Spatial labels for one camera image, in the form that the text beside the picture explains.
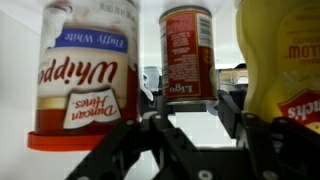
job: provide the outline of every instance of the mustard bottle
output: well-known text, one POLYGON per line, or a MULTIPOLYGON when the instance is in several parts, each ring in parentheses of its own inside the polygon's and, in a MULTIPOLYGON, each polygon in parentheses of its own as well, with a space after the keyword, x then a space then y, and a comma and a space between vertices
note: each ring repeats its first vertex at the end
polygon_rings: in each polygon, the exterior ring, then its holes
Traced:
POLYGON ((320 133, 320 1, 242 0, 236 18, 249 73, 244 111, 320 133))

